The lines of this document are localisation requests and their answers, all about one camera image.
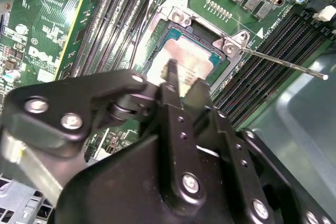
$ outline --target black metal bracket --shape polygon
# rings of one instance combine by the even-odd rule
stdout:
[[[175,60],[168,62],[165,79],[157,93],[156,116],[141,125],[140,138],[159,136],[162,197],[177,215],[192,216],[203,206],[206,192],[192,121],[181,106]]]
[[[237,223],[274,223],[272,209],[244,141],[236,137],[227,116],[213,107],[209,86],[204,81],[196,81],[191,90],[185,97],[185,108],[193,116],[198,145],[217,152],[224,161],[229,207],[235,220]],[[201,94],[201,100],[195,103],[194,98]]]
[[[182,104],[176,61],[168,62],[165,80],[156,87],[121,70],[19,88],[7,96],[3,130],[64,161],[95,130],[141,122],[138,143],[67,182],[55,223],[103,224],[111,216],[116,223],[210,223],[209,216],[214,223],[330,220],[255,134],[233,130],[213,107],[204,81],[194,83]],[[27,107],[33,99],[39,102]],[[77,121],[64,122],[66,115]],[[122,212],[125,206],[134,215]]]
[[[145,78],[130,70],[22,87],[7,95],[2,124],[12,137],[28,145],[56,156],[74,156],[91,132],[124,122],[108,112],[113,101],[145,88]],[[65,115],[78,116],[81,126],[64,127]]]

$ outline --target sticker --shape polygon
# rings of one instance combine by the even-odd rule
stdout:
[[[54,80],[54,74],[46,70],[40,69],[37,76],[38,81],[51,82]]]

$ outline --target ram slot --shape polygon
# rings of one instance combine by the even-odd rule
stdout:
[[[277,41],[277,47],[275,46],[268,46],[270,50],[266,51],[266,54],[272,55],[275,58],[279,58],[282,60],[288,60],[288,54],[285,52],[289,48],[289,46],[296,41],[296,38],[304,32],[305,29],[307,29],[307,25],[304,23],[304,21],[300,21],[299,23],[296,23],[296,26],[288,30],[286,32],[286,37],[282,37],[279,41]],[[239,90],[234,93],[233,96],[230,97],[230,99],[227,99],[225,103],[223,103],[220,107],[223,111],[229,112],[230,109],[235,108],[235,103],[238,101],[238,98],[244,97],[244,95],[252,88],[258,80],[266,75],[267,69],[272,65],[273,63],[268,60],[259,60],[257,63],[257,66],[255,66],[250,72],[249,75],[243,80],[243,82],[239,86]]]
[[[311,56],[324,42],[324,38],[319,37],[309,45],[309,49],[304,48],[301,54],[305,55],[296,64],[303,64],[309,56]],[[279,86],[294,73],[294,70],[282,67],[282,71],[277,75],[278,78],[274,78],[275,82],[269,87],[266,93],[270,96],[277,91]],[[260,105],[266,101],[267,97],[259,97],[259,100],[255,102],[253,106],[247,107],[247,110],[240,112],[234,118],[231,119],[233,126],[236,128],[241,125]]]
[[[124,55],[120,55],[120,57],[118,59],[113,55],[113,54],[116,54],[116,49],[117,48],[115,48],[115,46],[119,46],[119,47],[122,46],[126,34],[131,29],[131,25],[133,23],[132,20],[134,21],[136,19],[136,17],[139,15],[141,8],[139,8],[140,3],[138,1],[140,1],[140,0],[129,0],[129,2],[127,4],[127,8],[124,11],[124,13],[122,15],[122,18],[119,22],[119,25],[114,30],[114,34],[113,34],[113,36],[111,36],[111,40],[109,41],[108,45],[106,46],[106,49],[105,49],[104,54],[103,54],[103,58],[99,62],[99,65],[97,67],[96,72],[109,71],[109,70],[111,70],[111,68],[114,69],[114,66],[113,66],[114,63],[115,62],[120,62],[122,60],[122,57]]]
[[[103,39],[98,45],[98,50],[93,53],[95,55],[94,61],[90,62],[85,74],[98,72],[97,68],[106,56],[106,49],[109,47],[110,41],[114,39],[115,30],[118,29],[119,26],[123,26],[121,19],[130,8],[130,1],[131,0],[122,0],[114,2],[115,9],[108,13],[108,18],[104,22],[104,29],[101,32]]]
[[[271,33],[268,38],[265,39],[264,42],[259,46],[257,51],[267,53],[275,43],[284,38],[290,28],[294,26],[298,20],[299,17],[295,15],[290,15],[286,17],[286,20],[281,22],[278,27],[276,27],[273,33]],[[242,67],[242,69],[236,75],[234,75],[232,81],[229,82],[228,86],[221,90],[220,93],[215,97],[215,105],[221,106],[223,103],[225,103],[226,100],[231,95],[233,95],[236,90],[239,89],[241,81],[246,79],[250,75],[251,71],[255,69],[261,62],[262,60],[260,58],[256,56],[251,56]]]
[[[84,75],[95,72],[95,66],[98,62],[100,62],[103,56],[104,48],[107,43],[106,38],[109,38],[111,36],[111,29],[113,29],[113,25],[118,22],[118,20],[116,19],[116,15],[119,16],[124,8],[124,0],[112,0],[108,12],[106,13],[102,25],[99,29],[99,33],[97,34],[95,45],[91,48],[89,52],[89,55],[92,57],[89,56],[89,59],[85,64],[83,72]]]
[[[287,47],[284,48],[284,54],[286,55],[284,59],[289,62],[297,63],[295,61],[300,59],[298,53],[300,52],[301,48],[305,47],[307,44],[310,44],[315,36],[316,33],[313,30],[301,33],[298,39],[292,41],[292,43],[295,42],[294,46],[287,45]],[[284,68],[285,67],[273,62],[271,62],[270,65],[264,67],[262,70],[265,71],[265,73],[257,75],[258,80],[256,80],[256,82],[252,82],[253,84],[251,85],[251,88],[246,90],[244,95],[240,97],[240,99],[235,104],[236,106],[227,108],[225,110],[226,113],[234,118],[243,108],[247,108],[253,103],[254,96],[259,94],[265,95],[266,93],[264,93],[264,89],[266,86],[271,83],[275,76],[277,76],[277,73]]]
[[[104,22],[107,12],[111,9],[112,3],[114,3],[115,1],[116,0],[99,1],[92,21],[87,28],[87,31],[90,32],[86,33],[82,40],[75,64],[71,70],[71,76],[76,77],[82,75],[88,63],[91,62],[95,57],[95,55],[91,55],[90,52],[93,50],[93,47],[98,42],[97,37],[99,35],[101,26]]]

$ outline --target green circuit board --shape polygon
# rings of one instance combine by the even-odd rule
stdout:
[[[114,19],[107,24],[105,37],[109,37],[109,28],[119,27],[116,20],[122,20],[127,16],[126,25],[120,28],[113,47],[110,48],[108,41],[102,41],[92,54],[91,43],[93,38],[98,36],[98,31],[92,29],[87,31],[87,29],[93,21],[97,20],[95,18],[99,16],[100,11],[109,7],[102,6],[102,1],[15,0],[11,11],[3,15],[1,24],[0,98],[3,99],[10,90],[21,86],[128,67],[132,42],[137,34],[131,27],[136,23],[135,14],[140,11],[145,0],[135,2],[134,13],[128,13],[129,16],[123,15],[122,10],[125,10],[132,0],[118,3],[117,11],[111,15]],[[165,0],[154,0],[145,20],[144,30],[148,29],[158,7],[164,2]],[[250,34],[248,47],[254,50],[277,29],[277,25],[286,18],[289,10],[295,5],[291,0],[261,0],[260,3],[271,7],[265,16],[256,10],[249,10],[246,0],[188,0],[188,8],[230,36],[240,30],[248,31]],[[142,55],[135,58],[136,71],[144,71],[147,60],[168,25],[169,22],[161,20],[148,41],[140,45],[143,50],[141,50]],[[326,40],[323,46],[316,50],[312,60],[318,57],[329,44],[331,41]],[[92,58],[89,67],[86,63],[87,57]],[[102,57],[105,57],[106,61],[99,66]],[[248,55],[244,55],[242,61],[248,58]],[[227,62],[222,64],[221,68],[212,72],[207,80],[213,82],[227,66]],[[11,70],[11,67],[20,73],[20,77],[14,83],[8,83],[1,78]],[[219,85],[214,92],[214,97],[221,89],[222,86]],[[111,128],[95,134],[87,144],[94,145],[95,148],[99,145],[104,148],[113,145],[113,150],[110,151],[113,153],[128,143],[136,141],[136,130],[137,124],[130,122],[123,127]]]

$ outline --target black ram slot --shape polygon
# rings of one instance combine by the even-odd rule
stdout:
[[[327,38],[306,15],[290,12],[259,46],[258,51],[295,64],[304,63]],[[214,99],[214,104],[238,127],[294,72],[282,65],[251,56]]]
[[[317,39],[316,35],[317,33],[315,33],[313,29],[308,32],[304,32],[304,34],[301,34],[301,36],[296,40],[297,43],[286,48],[288,50],[286,50],[285,52],[285,54],[287,55],[285,60],[297,63],[298,60],[302,58],[305,59],[305,56],[300,57],[299,53],[301,52],[302,48],[305,48],[307,45],[311,45],[312,41]],[[252,104],[254,102],[255,96],[259,96],[260,94],[261,96],[265,96],[265,99],[267,99],[268,92],[266,92],[265,89],[269,86],[270,83],[273,83],[274,80],[276,81],[278,73],[281,72],[283,69],[286,69],[286,67],[272,62],[271,66],[268,68],[268,73],[259,76],[258,83],[255,82],[252,87],[253,89],[246,91],[245,95],[236,104],[236,106],[234,108],[230,108],[227,111],[227,114],[230,116],[230,118],[236,118],[237,115],[246,108],[253,108],[254,106]]]
[[[120,36],[120,33],[122,29],[124,28],[124,24],[129,19],[130,14],[132,13],[137,1],[138,0],[128,0],[127,4],[125,5],[122,15],[119,15],[119,19],[114,24],[113,35],[110,37],[110,41],[108,42],[108,44],[104,46],[104,53],[102,54],[102,59],[99,61],[99,64],[95,72],[101,72],[103,68],[106,66],[107,61],[111,57],[111,52],[115,46],[115,43],[117,42]]]
[[[111,0],[111,2],[109,3],[109,8],[108,11],[106,13],[106,16],[104,17],[104,19],[102,20],[102,24],[101,27],[99,29],[99,32],[95,38],[95,41],[92,44],[92,47],[90,49],[90,52],[88,53],[88,59],[85,62],[85,65],[83,67],[83,74],[84,75],[88,75],[91,71],[93,66],[93,61],[96,60],[96,56],[97,56],[97,52],[99,47],[101,46],[101,42],[103,41],[104,36],[106,36],[106,30],[109,26],[109,23],[112,20],[112,16],[114,14],[114,12],[117,10],[117,7],[119,5],[121,0]]]
[[[264,53],[269,54],[275,58],[287,60],[287,55],[285,52],[288,49],[288,46],[293,43],[293,39],[295,39],[298,34],[303,32],[305,28],[307,28],[307,26],[304,22],[298,22],[294,29],[286,31],[285,37],[282,36],[282,39],[276,41],[277,46],[267,45]],[[267,69],[272,65],[271,61],[260,59],[257,56],[252,57],[257,58],[257,65],[253,69],[249,70],[249,75],[241,81],[239,89],[220,106],[223,111],[233,109],[234,103],[237,102],[240,97],[244,96],[242,93],[248,92],[248,90],[255,85],[258,79],[266,74]]]
[[[298,65],[303,64],[308,59],[308,57],[311,56],[316,51],[316,49],[321,46],[323,42],[324,38],[319,37],[319,39],[315,40],[313,44],[310,45],[310,49],[308,49],[308,51],[306,51],[306,48],[304,48],[301,51],[304,57],[300,58],[295,63]],[[233,127],[239,127],[239,125],[241,125],[254,111],[256,111],[260,105],[267,101],[267,99],[277,91],[278,87],[293,73],[294,70],[281,66],[280,73],[273,79],[273,83],[269,85],[269,89],[265,93],[259,94],[253,105],[246,107],[245,110],[231,118]]]
[[[277,29],[271,33],[266,40],[259,46],[258,52],[267,53],[271,47],[281,40],[281,38],[287,33],[287,31],[299,20],[298,16],[289,15],[286,20],[281,22]],[[247,78],[250,72],[256,68],[261,62],[261,59],[256,56],[251,56],[245,63],[242,69],[234,75],[233,80],[224,88],[215,99],[215,105],[220,106],[235,93],[235,90],[241,85],[241,81]]]
[[[149,0],[145,0],[145,1],[142,3],[142,9],[138,9],[137,13],[134,15],[134,20],[135,20],[135,21],[133,21],[133,22],[131,23],[131,25],[130,25],[128,31],[127,31],[128,36],[125,37],[123,43],[126,43],[127,45],[129,45],[130,42],[132,41],[132,40],[130,40],[130,37],[129,37],[129,36],[130,36],[130,34],[135,33],[135,32],[139,29],[140,24],[141,24],[142,21],[143,21],[144,14],[145,14],[145,12],[146,12],[146,9],[147,9],[147,7],[148,7],[148,4],[149,4]],[[107,71],[110,71],[110,70],[117,70],[117,69],[119,69],[119,67],[120,67],[120,63],[121,63],[123,57],[125,56],[125,53],[122,53],[123,51],[126,52],[124,49],[125,49],[124,46],[118,48],[116,54],[114,55],[113,65],[112,65],[112,67],[110,67],[110,69],[106,69]]]

